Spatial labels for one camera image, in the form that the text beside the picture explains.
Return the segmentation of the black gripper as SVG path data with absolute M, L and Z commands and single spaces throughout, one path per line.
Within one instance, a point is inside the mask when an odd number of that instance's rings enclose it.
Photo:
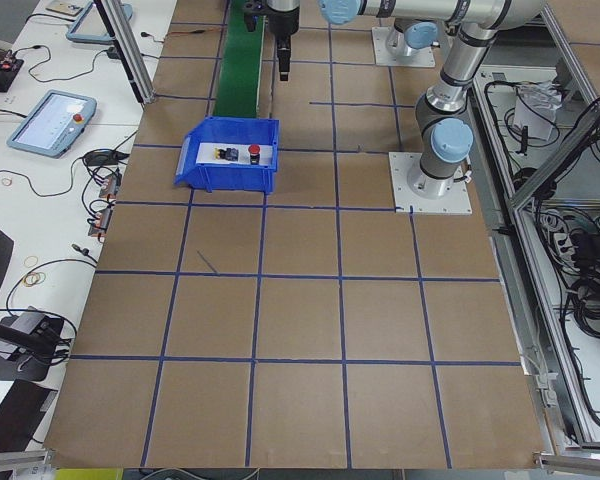
M 291 63 L 291 36 L 299 29 L 299 0 L 254 0 L 242 7 L 244 22 L 249 32 L 256 29 L 257 19 L 267 17 L 269 30 L 276 37 L 279 79 L 289 80 Z

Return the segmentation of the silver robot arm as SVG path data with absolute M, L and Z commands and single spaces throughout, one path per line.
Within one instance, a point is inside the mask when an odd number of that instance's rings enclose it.
M 431 21 L 396 18 L 385 41 L 387 51 L 397 57 L 410 57 L 430 47 L 437 39 L 438 27 Z
M 454 115 L 465 106 L 466 90 L 497 33 L 518 28 L 545 7 L 544 1 L 320 1 L 323 18 L 343 25 L 357 16 L 404 20 L 440 20 L 456 25 L 456 39 L 440 71 L 439 81 L 424 95 L 425 112 Z M 289 79 L 291 38 L 299 29 L 298 1 L 247 1 L 242 7 L 247 30 L 266 17 L 275 37 L 279 78 Z

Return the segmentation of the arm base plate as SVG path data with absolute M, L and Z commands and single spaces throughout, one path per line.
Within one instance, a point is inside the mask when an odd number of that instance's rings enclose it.
M 432 22 L 418 22 L 399 31 L 395 26 L 373 27 L 372 40 L 378 66 L 433 68 L 432 45 L 438 28 Z
M 390 174 L 395 211 L 424 215 L 471 215 L 467 184 L 462 170 L 436 180 L 421 170 L 419 152 L 390 152 Z

